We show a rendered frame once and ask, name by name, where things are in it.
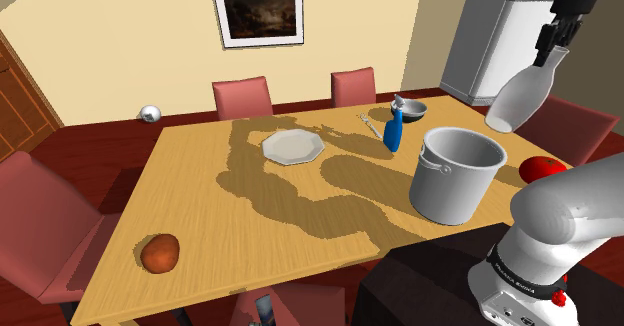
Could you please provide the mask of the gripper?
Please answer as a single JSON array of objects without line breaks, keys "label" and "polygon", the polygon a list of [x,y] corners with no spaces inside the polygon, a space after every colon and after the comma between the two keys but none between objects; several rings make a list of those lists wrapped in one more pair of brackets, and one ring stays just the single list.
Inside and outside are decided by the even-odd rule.
[{"label": "gripper", "polygon": [[597,0],[554,0],[550,12],[563,17],[559,25],[544,24],[535,45],[537,55],[533,62],[543,67],[559,40],[561,47],[568,47],[583,24],[582,16],[591,12]]}]

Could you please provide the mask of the white vase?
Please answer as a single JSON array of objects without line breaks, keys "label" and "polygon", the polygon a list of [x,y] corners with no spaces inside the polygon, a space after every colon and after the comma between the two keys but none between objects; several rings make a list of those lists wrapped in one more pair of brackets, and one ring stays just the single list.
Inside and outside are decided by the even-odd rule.
[{"label": "white vase", "polygon": [[566,47],[555,46],[542,66],[528,66],[512,77],[489,108],[485,123],[499,133],[516,131],[542,106],[568,53]]}]

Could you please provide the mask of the white refrigerator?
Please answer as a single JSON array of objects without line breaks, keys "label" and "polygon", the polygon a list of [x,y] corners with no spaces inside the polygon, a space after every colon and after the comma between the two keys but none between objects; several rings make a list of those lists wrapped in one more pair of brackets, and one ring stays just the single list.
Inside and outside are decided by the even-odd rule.
[{"label": "white refrigerator", "polygon": [[554,0],[465,0],[440,88],[473,106],[490,105],[536,57]]}]

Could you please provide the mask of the red chair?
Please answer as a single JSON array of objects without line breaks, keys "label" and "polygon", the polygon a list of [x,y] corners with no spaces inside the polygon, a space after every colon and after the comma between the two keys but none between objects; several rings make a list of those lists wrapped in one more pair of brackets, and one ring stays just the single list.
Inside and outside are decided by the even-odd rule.
[{"label": "red chair", "polygon": [[212,83],[220,120],[269,116],[272,102],[264,76]]},{"label": "red chair", "polygon": [[345,326],[345,288],[282,283],[238,295],[229,326],[259,323],[256,301],[270,297],[276,326]]},{"label": "red chair", "polygon": [[0,163],[0,276],[42,304],[76,302],[119,219],[18,151]]},{"label": "red chair", "polygon": [[566,163],[585,164],[620,120],[553,95],[515,133]]},{"label": "red chair", "polygon": [[331,74],[331,105],[334,108],[375,102],[376,88],[372,67]]}]

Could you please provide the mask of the red tomato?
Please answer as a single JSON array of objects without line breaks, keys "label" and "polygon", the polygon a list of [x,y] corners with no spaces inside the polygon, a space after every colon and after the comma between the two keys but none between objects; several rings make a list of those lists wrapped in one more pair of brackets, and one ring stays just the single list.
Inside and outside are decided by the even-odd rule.
[{"label": "red tomato", "polygon": [[518,168],[521,179],[527,184],[566,170],[567,167],[562,162],[546,156],[530,157]]}]

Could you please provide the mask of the dark grey bowl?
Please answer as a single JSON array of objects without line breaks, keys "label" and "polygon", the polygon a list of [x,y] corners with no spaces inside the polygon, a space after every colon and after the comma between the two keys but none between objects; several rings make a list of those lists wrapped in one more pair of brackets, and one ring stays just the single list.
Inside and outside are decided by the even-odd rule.
[{"label": "dark grey bowl", "polygon": [[420,120],[427,111],[427,106],[416,99],[403,99],[402,122],[412,123]]}]

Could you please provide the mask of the blue spray bottle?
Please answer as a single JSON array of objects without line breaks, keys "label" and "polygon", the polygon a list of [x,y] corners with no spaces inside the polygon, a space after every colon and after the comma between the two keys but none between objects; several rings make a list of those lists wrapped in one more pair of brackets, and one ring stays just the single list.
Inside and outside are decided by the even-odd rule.
[{"label": "blue spray bottle", "polygon": [[398,94],[395,95],[394,116],[385,124],[383,143],[391,152],[396,152],[400,146],[402,130],[403,130],[403,110],[404,99]]}]

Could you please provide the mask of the grey cooking pot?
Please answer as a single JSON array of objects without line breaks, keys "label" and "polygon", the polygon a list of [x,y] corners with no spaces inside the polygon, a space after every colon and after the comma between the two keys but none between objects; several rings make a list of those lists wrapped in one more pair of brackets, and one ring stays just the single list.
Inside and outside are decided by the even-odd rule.
[{"label": "grey cooking pot", "polygon": [[485,135],[458,127],[433,128],[423,138],[410,203],[430,221],[464,224],[506,161],[504,148]]}]

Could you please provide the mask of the silver fork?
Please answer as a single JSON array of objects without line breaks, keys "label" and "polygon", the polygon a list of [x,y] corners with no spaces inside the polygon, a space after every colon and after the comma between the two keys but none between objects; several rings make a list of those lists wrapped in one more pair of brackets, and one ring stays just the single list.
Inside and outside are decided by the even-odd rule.
[{"label": "silver fork", "polygon": [[368,117],[364,113],[360,113],[361,120],[373,131],[373,133],[380,139],[383,139],[382,134],[374,127]]}]

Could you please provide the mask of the white octagonal plate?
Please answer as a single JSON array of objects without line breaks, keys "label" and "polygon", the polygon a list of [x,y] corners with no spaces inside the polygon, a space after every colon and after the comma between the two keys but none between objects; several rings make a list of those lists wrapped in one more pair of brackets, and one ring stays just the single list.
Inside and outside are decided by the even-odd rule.
[{"label": "white octagonal plate", "polygon": [[303,129],[277,131],[262,142],[263,155],[281,165],[311,162],[324,149],[318,134]]}]

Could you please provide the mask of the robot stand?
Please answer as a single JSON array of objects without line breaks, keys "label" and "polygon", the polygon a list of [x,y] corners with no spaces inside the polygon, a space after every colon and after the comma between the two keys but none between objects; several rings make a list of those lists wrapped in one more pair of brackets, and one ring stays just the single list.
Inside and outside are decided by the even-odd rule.
[{"label": "robot stand", "polygon": [[[508,229],[499,223],[391,250],[360,282],[351,326],[496,326],[467,276]],[[580,326],[624,326],[623,287],[576,265],[567,292]]]}]

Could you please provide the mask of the wooden dining table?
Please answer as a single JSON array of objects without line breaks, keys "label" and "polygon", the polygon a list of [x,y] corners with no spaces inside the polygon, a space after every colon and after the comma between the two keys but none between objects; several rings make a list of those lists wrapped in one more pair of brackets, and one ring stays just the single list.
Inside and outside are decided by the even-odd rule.
[{"label": "wooden dining table", "polygon": [[[514,134],[449,97],[429,98],[390,152],[380,131],[387,104],[165,128],[144,167],[75,312],[72,326],[127,326],[132,320],[284,281],[347,267],[389,250],[449,235],[412,207],[408,192],[425,133],[442,126],[488,135],[507,152],[469,228],[510,223],[520,163],[540,154]],[[281,165],[263,155],[277,131],[316,133],[313,161]],[[177,265],[152,274],[140,261],[158,234],[180,244]]]}]

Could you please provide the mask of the silver ball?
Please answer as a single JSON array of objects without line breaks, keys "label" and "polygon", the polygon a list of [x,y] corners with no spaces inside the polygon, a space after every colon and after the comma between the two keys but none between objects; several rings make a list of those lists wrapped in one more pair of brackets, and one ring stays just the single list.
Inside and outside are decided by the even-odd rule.
[{"label": "silver ball", "polygon": [[146,105],[140,109],[138,118],[148,123],[154,123],[161,119],[161,111],[154,105]]}]

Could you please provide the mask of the brown potato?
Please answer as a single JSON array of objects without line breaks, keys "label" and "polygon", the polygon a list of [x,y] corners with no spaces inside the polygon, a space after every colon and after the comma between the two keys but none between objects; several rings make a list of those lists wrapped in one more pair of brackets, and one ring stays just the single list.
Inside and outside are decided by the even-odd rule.
[{"label": "brown potato", "polygon": [[171,271],[178,263],[180,244],[172,234],[154,236],[139,255],[143,267],[152,274]]}]

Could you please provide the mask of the brown wooden door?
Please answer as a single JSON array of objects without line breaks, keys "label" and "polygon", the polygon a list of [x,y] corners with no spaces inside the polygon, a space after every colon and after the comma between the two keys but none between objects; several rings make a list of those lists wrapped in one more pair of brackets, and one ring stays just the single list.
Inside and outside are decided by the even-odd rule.
[{"label": "brown wooden door", "polygon": [[32,151],[64,126],[0,30],[0,162]]}]

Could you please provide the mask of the framed dark wall picture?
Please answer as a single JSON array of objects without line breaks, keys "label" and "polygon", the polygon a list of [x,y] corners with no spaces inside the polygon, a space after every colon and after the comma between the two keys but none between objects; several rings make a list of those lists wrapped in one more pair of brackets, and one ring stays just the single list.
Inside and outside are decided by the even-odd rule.
[{"label": "framed dark wall picture", "polygon": [[303,0],[213,0],[226,49],[304,43]]}]

